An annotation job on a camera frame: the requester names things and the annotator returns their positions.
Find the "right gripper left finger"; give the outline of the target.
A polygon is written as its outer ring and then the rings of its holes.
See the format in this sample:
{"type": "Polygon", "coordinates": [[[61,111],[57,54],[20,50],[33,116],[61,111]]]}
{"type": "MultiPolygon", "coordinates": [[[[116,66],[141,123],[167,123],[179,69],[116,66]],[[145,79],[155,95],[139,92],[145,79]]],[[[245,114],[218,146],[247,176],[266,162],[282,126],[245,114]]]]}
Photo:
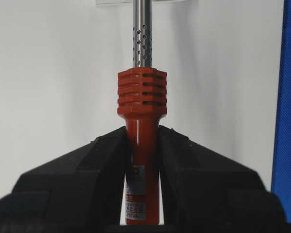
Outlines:
{"type": "Polygon", "coordinates": [[[0,233],[100,233],[118,225],[128,151],[121,127],[22,174],[0,199],[0,233]]]}

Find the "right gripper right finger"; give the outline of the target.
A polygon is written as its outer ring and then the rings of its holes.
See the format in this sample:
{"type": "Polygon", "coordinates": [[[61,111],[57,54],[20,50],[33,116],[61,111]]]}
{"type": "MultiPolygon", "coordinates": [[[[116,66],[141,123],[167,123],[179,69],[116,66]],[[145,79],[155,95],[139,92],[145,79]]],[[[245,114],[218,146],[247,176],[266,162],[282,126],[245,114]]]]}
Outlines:
{"type": "Polygon", "coordinates": [[[178,233],[286,233],[278,197],[258,173],[159,127],[164,221],[178,233]]]}

